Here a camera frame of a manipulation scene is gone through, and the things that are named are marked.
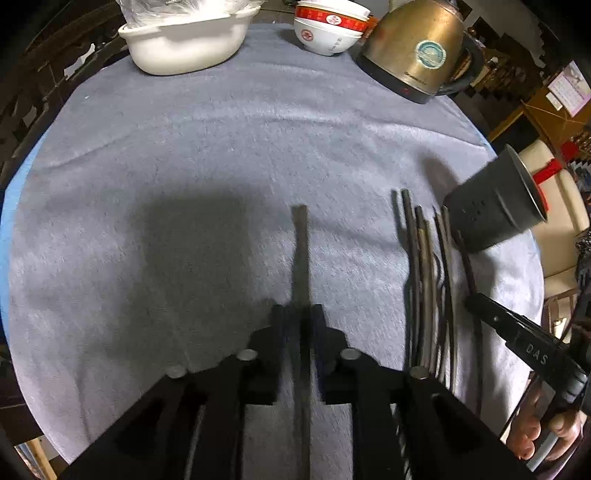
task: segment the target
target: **human hand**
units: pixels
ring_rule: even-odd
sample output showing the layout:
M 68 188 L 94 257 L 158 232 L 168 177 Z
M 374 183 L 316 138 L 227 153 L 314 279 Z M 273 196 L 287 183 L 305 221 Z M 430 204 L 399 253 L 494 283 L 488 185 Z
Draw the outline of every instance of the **human hand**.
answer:
M 511 423 L 507 438 L 507 447 L 520 460 L 529 460 L 534 456 L 536 440 L 541 433 L 540 419 L 535 410 L 542 393 L 541 386 L 534 388 L 525 398 L 519 413 Z M 557 414 L 548 424 L 548 428 L 556 434 L 558 442 L 546 457 L 552 462 L 560 458 L 571 447 L 581 432 L 586 415 L 575 409 Z

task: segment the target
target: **bowl logo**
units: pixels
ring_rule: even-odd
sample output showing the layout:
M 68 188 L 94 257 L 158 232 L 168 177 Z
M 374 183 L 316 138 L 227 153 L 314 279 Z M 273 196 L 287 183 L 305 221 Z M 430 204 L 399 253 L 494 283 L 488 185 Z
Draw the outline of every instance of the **bowl logo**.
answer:
M 436 70 L 441 68 L 447 58 L 445 48 L 439 43 L 431 40 L 423 40 L 417 45 L 415 49 L 417 60 L 423 64 L 424 67 Z
M 343 20 L 338 15 L 329 15 L 326 17 L 326 22 L 331 25 L 339 25 Z
M 302 39 L 304 39 L 306 41 L 314 40 L 314 34 L 310 30 L 308 30 L 307 28 L 305 28 L 304 30 L 301 31 L 301 37 L 302 37 Z

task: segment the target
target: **kettle handle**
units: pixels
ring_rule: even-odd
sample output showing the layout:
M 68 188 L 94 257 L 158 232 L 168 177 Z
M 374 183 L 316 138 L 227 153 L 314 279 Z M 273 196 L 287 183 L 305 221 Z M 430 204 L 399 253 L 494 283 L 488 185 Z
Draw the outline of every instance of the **kettle handle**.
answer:
M 460 92 L 474 80 L 478 78 L 480 72 L 484 68 L 484 53 L 480 49 L 476 40 L 468 33 L 464 32 L 464 39 L 462 41 L 462 48 L 467 50 L 470 54 L 470 66 L 464 72 L 464 75 L 458 79 L 444 83 L 435 95 L 451 95 L 452 93 Z

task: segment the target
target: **electric kettle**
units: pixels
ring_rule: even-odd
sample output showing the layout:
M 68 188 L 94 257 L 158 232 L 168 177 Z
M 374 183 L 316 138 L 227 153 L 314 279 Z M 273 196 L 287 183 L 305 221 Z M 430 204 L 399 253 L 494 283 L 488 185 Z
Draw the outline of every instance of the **electric kettle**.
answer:
M 386 88 L 415 103 L 470 85 L 484 67 L 484 54 L 466 32 L 454 0 L 413 0 L 386 14 L 357 56 L 357 65 Z M 450 82 L 460 55 L 470 67 Z

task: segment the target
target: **screw head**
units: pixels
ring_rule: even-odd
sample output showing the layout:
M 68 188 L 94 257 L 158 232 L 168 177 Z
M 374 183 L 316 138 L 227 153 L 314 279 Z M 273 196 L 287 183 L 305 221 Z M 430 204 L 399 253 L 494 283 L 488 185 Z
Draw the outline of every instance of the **screw head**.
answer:
M 166 369 L 166 376 L 170 378 L 182 378 L 187 375 L 187 369 L 182 365 L 173 365 Z
M 236 358 L 243 362 L 250 362 L 258 356 L 258 352 L 252 348 L 245 348 L 236 354 Z
M 410 376 L 417 380 L 425 380 L 426 378 L 429 378 L 429 375 L 429 370 L 425 367 L 412 367 L 410 369 Z
M 340 357 L 343 360 L 357 360 L 361 356 L 361 352 L 356 348 L 344 348 L 340 352 Z

